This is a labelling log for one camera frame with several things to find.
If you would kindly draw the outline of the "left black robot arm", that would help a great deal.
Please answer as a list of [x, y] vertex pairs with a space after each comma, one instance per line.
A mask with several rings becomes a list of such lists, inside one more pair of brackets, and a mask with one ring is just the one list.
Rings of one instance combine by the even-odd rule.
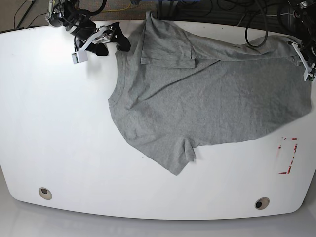
[[270, 32], [300, 39], [303, 51], [316, 47], [314, 0], [157, 0], [155, 7], [160, 20], [243, 27], [251, 48], [262, 47]]

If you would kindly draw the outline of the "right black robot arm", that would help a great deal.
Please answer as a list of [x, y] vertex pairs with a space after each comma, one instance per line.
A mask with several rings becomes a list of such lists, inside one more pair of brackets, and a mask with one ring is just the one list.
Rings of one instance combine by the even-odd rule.
[[90, 17], [98, 15], [105, 8], [106, 1], [94, 12], [80, 9], [78, 0], [50, 0], [45, 18], [53, 27], [65, 27], [74, 36], [74, 49], [79, 51], [90, 37], [99, 31]]

